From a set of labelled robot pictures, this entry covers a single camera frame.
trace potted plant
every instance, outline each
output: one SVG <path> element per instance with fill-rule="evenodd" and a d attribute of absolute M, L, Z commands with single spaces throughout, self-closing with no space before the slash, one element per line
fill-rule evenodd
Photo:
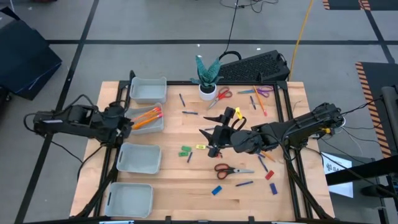
<path fill-rule="evenodd" d="M 212 100 L 216 96 L 217 92 L 217 82 L 221 78 L 218 76 L 220 70 L 220 60 L 216 59 L 209 67 L 206 69 L 205 65 L 201 61 L 200 57 L 196 56 L 197 61 L 197 72 L 198 78 L 191 78 L 191 82 L 199 85 L 199 95 L 203 100 Z"/>

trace gray floor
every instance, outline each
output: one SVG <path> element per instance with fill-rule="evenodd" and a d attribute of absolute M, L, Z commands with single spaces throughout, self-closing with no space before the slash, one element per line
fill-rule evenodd
<path fill-rule="evenodd" d="M 234 0 L 223 2 L 234 4 Z M 264 5 L 261 14 L 255 14 L 250 8 L 240 9 L 232 39 L 295 40 L 309 2 L 280 0 L 276 5 Z M 92 3 L 93 0 L 59 0 L 51 4 L 16 4 L 15 9 L 26 23 L 48 40 L 78 40 Z M 398 40 L 398 30 L 393 29 L 398 12 L 372 13 L 383 37 Z M 227 39 L 232 15 L 233 9 L 222 7 L 214 0 L 100 0 L 88 39 Z M 0 17 L 1 27 L 9 19 L 4 15 Z M 364 11 L 326 11 L 321 1 L 315 1 L 303 40 L 377 38 Z M 14 221 L 43 143 L 41 137 L 24 129 L 23 116 L 55 108 L 77 45 L 50 47 L 63 60 L 60 69 L 34 101 L 15 96 L 0 119 L 1 223 Z M 66 102 L 71 102 L 82 93 L 96 102 L 102 81 L 125 80 L 131 69 L 140 77 L 166 76 L 169 80 L 188 80 L 196 74 L 195 55 L 202 55 L 205 63 L 210 63 L 225 47 L 225 44 L 85 45 Z M 276 49 L 290 62 L 294 45 L 233 44 L 229 49 L 237 50 L 243 57 Z M 389 50 L 398 60 L 398 46 L 389 46 Z M 233 60 L 234 57 L 226 57 L 223 62 Z M 301 45 L 293 80 L 304 82 L 311 108 L 331 102 L 345 111 L 365 102 L 354 67 L 358 61 L 387 62 L 378 45 Z M 359 110 L 347 116 L 347 125 L 370 127 L 372 122 L 366 110 Z M 353 130 L 352 133 L 376 139 L 373 130 Z M 54 141 L 83 157 L 85 138 L 57 134 Z M 336 135 L 329 142 L 355 156 L 382 157 L 378 146 L 371 142 L 359 142 L 363 149 L 361 153 L 345 133 Z M 335 152 L 322 142 L 320 147 L 322 151 Z M 74 158 L 57 146 L 50 148 L 26 222 L 66 218 L 69 215 L 78 166 Z M 388 200 L 386 203 L 391 222 L 397 223 L 392 202 Z M 342 219 L 378 222 L 377 219 L 369 220 L 367 214 L 347 211 L 339 214 L 337 211 L 336 214 L 342 215 Z"/>

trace wooden tabletop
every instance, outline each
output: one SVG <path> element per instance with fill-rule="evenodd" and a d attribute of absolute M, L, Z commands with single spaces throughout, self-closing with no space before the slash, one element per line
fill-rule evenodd
<path fill-rule="evenodd" d="M 288 86 L 294 116 L 308 113 L 310 110 L 303 83 L 290 82 Z M 116 99 L 117 87 L 118 82 L 103 82 L 97 102 L 100 110 L 104 110 L 108 103 Z M 211 110 L 206 110 L 210 102 L 202 101 L 199 98 L 197 86 L 168 86 L 167 102 L 163 105 L 164 130 L 161 133 L 130 136 L 125 140 L 125 142 L 134 144 L 159 145 L 162 150 L 159 173 L 151 175 L 119 172 L 118 175 L 118 182 L 147 183 L 153 186 L 153 210 L 146 219 L 164 220 L 165 216 L 170 215 L 173 220 L 238 221 L 248 220 L 248 216 L 254 216 L 256 221 L 295 220 L 288 175 L 282 150 L 279 147 L 270 152 L 276 162 L 264 159 L 267 168 L 275 172 L 270 180 L 265 179 L 266 172 L 257 156 L 246 153 L 237 154 L 233 149 L 223 149 L 222 159 L 210 158 L 207 156 L 208 150 L 195 149 L 196 144 L 207 144 L 198 128 L 212 128 L 217 124 L 203 119 L 203 116 L 219 116 L 224 113 L 227 106 L 240 107 L 243 116 L 247 117 L 248 121 L 243 129 L 278 121 L 273 93 L 268 98 L 261 96 L 268 113 L 267 117 L 263 115 L 254 94 L 252 97 L 257 110 L 253 108 L 249 94 L 237 94 L 238 91 L 251 88 L 252 86 L 230 86 L 233 97 L 222 99 Z M 185 108 L 182 106 L 179 93 L 183 96 Z M 284 118 L 287 120 L 281 90 L 280 96 Z M 138 108 L 147 105 L 137 105 L 132 101 L 130 106 Z M 199 115 L 183 114 L 181 112 L 183 110 L 196 111 Z M 193 155 L 189 163 L 187 163 L 186 157 L 178 157 L 181 146 L 192 147 Z M 308 146 L 318 150 L 315 140 L 310 140 Z M 88 157 L 98 147 L 99 143 L 96 140 L 88 140 L 85 157 Z M 309 191 L 325 211 L 334 216 L 319 154 L 309 150 L 302 150 L 301 153 Z M 82 168 L 70 215 L 80 212 L 98 188 L 104 154 L 105 149 L 90 159 Z M 231 174 L 225 180 L 218 180 L 214 166 L 221 162 L 236 168 L 251 169 L 255 173 Z M 250 180 L 253 180 L 254 183 L 235 187 L 238 183 Z M 269 187 L 271 183 L 275 183 L 277 195 L 272 194 Z M 214 196 L 211 191 L 218 185 L 223 189 Z M 302 194 L 298 188 L 297 193 L 301 216 L 304 217 Z M 106 195 L 107 193 L 104 195 L 103 202 L 106 201 Z"/>

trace orange pencil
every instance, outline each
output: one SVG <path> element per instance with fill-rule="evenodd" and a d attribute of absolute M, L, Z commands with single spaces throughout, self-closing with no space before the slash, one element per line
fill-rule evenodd
<path fill-rule="evenodd" d="M 157 116 L 154 116 L 154 117 L 152 117 L 152 118 L 149 118 L 149 119 L 147 119 L 147 120 L 145 120 L 145 121 L 142 121 L 142 122 L 140 122 L 140 123 L 138 123 L 138 124 L 135 124 L 135 125 L 132 126 L 132 128 L 133 128 L 134 130 L 137 130 L 137 129 L 141 128 L 143 125 L 145 125 L 145 124 L 147 124 L 147 123 L 150 123 L 150 122 L 156 120 L 157 118 L 161 118 L 161 117 L 163 117 L 163 114 L 162 114 L 162 113 L 159 114 L 159 115 L 157 115 Z"/>
<path fill-rule="evenodd" d="M 160 112 L 161 112 L 160 108 L 156 107 L 156 108 L 154 108 L 154 109 L 152 109 L 152 110 L 150 110 L 148 112 L 145 112 L 144 114 L 134 118 L 133 121 L 137 121 L 138 119 L 145 118 L 145 117 L 149 118 L 149 117 L 151 117 L 153 115 L 157 115 Z"/>
<path fill-rule="evenodd" d="M 275 162 L 275 159 L 270 154 L 268 154 L 268 153 L 266 153 L 264 151 L 261 151 L 261 154 L 265 155 L 268 159 L 270 159 L 270 160 Z"/>
<path fill-rule="evenodd" d="M 254 88 L 254 91 L 256 92 L 257 99 L 259 99 L 259 102 L 260 102 L 260 105 L 261 105 L 261 109 L 264 112 L 264 116 L 267 116 L 267 111 L 266 111 L 266 109 L 264 108 L 264 105 L 261 102 L 261 99 L 260 99 L 259 93 L 257 92 L 256 86 L 253 86 L 253 88 Z"/>

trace gray tray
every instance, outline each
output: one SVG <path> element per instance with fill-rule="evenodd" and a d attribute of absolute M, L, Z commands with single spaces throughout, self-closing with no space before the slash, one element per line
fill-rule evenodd
<path fill-rule="evenodd" d="M 166 103 L 167 80 L 134 77 L 130 97 L 137 103 Z"/>
<path fill-rule="evenodd" d="M 123 172 L 157 174 L 162 153 L 159 146 L 123 143 L 116 168 Z"/>
<path fill-rule="evenodd" d="M 152 211 L 154 189 L 149 184 L 112 183 L 105 215 L 146 218 Z"/>
<path fill-rule="evenodd" d="M 145 112 L 154 109 L 155 107 L 161 108 L 161 110 L 163 112 L 162 105 L 160 103 L 156 103 L 153 106 L 146 106 L 143 108 L 137 108 L 137 109 L 129 108 L 126 111 L 125 116 L 127 118 L 134 119 L 134 118 L 144 114 Z M 140 128 L 138 130 L 131 130 L 130 134 L 154 133 L 154 132 L 162 131 L 163 129 L 164 129 L 164 114 L 163 114 L 163 117 L 156 119 L 155 121 L 153 121 L 149 124 L 144 125 L 142 128 Z"/>

